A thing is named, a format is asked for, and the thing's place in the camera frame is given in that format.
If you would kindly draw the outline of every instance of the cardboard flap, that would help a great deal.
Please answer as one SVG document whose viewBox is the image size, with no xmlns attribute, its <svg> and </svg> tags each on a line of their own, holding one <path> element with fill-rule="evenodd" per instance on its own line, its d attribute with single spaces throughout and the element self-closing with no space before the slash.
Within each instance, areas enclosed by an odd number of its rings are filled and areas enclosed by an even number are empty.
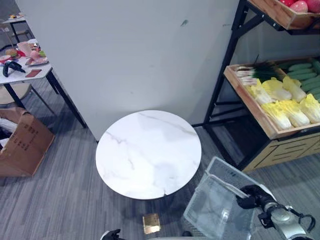
<svg viewBox="0 0 320 240">
<path fill-rule="evenodd" d="M 17 124 L 20 120 L 20 117 L 26 113 L 28 113 L 28 111 L 21 108 L 21 107 L 12 107 L 12 108 L 7 108 L 7 109 L 1 109 L 0 110 L 0 118 L 8 119 L 11 122 L 14 122 Z"/>
</svg>

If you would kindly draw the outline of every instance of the white marble table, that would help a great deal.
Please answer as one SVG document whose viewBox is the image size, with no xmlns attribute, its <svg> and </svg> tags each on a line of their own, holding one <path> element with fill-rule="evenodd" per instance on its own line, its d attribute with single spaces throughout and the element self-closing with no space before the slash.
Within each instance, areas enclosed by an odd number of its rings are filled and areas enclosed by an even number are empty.
<svg viewBox="0 0 320 240">
<path fill-rule="evenodd" d="M 133 199 L 156 199 L 186 185 L 201 160 L 196 131 L 181 117 L 146 110 L 127 115 L 101 137 L 95 155 L 102 180 Z"/>
</svg>

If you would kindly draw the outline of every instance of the wire basket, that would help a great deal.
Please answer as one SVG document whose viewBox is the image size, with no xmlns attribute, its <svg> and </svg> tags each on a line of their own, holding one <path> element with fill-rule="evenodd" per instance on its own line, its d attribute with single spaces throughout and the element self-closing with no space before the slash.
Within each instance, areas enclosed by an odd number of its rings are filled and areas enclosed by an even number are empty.
<svg viewBox="0 0 320 240">
<path fill-rule="evenodd" d="M 238 189 L 259 184 L 218 157 L 212 159 L 207 171 Z M 249 240 L 254 213 L 254 209 L 239 207 L 235 194 L 205 173 L 184 211 L 182 223 L 195 237 Z"/>
</svg>

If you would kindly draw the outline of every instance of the gray wall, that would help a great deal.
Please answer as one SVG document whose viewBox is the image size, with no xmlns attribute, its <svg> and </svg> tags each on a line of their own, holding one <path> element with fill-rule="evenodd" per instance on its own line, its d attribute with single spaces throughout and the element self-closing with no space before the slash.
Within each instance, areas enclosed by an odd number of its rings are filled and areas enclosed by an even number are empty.
<svg viewBox="0 0 320 240">
<path fill-rule="evenodd" d="M 17 3 L 98 140 L 114 121 L 140 110 L 164 110 L 191 124 L 202 122 L 238 1 Z M 317 54 L 319 40 L 275 32 L 264 24 L 241 39 L 233 62 L 252 62 L 257 54 L 262 60 Z"/>
<path fill-rule="evenodd" d="M 18 5 L 16 4 L 15 0 L 0 0 L 0 22 L 1 20 L 7 20 L 11 14 L 18 14 L 20 13 L 20 9 Z M 28 28 L 28 25 L 26 23 L 19 23 L 14 25 L 14 28 L 16 31 L 22 31 Z M 20 41 L 27 41 L 28 39 L 26 36 L 22 35 L 19 36 Z M 3 32 L 0 32 L 0 48 L 9 45 L 10 41 L 6 37 Z"/>
</svg>

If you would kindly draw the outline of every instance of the table leg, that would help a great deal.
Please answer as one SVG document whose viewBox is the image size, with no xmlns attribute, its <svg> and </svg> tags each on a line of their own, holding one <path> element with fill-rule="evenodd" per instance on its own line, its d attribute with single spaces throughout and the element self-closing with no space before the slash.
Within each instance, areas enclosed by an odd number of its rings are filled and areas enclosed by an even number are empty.
<svg viewBox="0 0 320 240">
<path fill-rule="evenodd" d="M 13 31 L 13 34 L 14 34 L 14 37 L 15 37 L 15 40 L 16 40 L 16 43 L 20 43 L 20 40 L 18 38 L 18 35 L 16 33 L 16 30 L 15 30 L 15 27 L 14 27 L 14 24 L 12 22 L 10 22 L 10 26 L 12 28 L 12 31 Z"/>
<path fill-rule="evenodd" d="M 46 79 L 48 80 L 49 84 L 51 85 L 51 87 L 53 88 L 53 90 L 55 91 L 55 93 L 56 93 L 56 94 L 59 94 L 58 91 L 57 91 L 57 89 L 56 89 L 56 87 L 55 87 L 55 85 L 54 85 L 54 83 L 51 82 L 51 79 L 50 79 L 50 77 L 48 77 L 48 75 L 46 76 Z"/>
<path fill-rule="evenodd" d="M 17 106 L 25 109 L 25 106 L 23 105 L 23 103 L 21 102 L 20 98 L 17 96 L 17 94 L 15 93 L 15 91 L 13 90 L 11 85 L 9 83 L 5 83 L 3 85 L 4 85 L 5 89 L 8 91 L 8 93 L 11 95 L 11 97 L 13 98 L 13 100 L 17 104 Z"/>
<path fill-rule="evenodd" d="M 46 78 L 55 86 L 55 88 L 58 90 L 60 93 L 61 97 L 63 97 L 65 103 L 68 105 L 69 109 L 73 113 L 73 115 L 76 117 L 76 119 L 81 123 L 83 128 L 87 128 L 86 123 L 82 120 L 80 114 L 78 113 L 78 110 L 74 106 L 73 102 L 71 99 L 67 96 L 63 88 L 60 86 L 59 82 L 57 81 L 56 77 L 52 73 L 52 70 L 47 74 Z"/>
</svg>

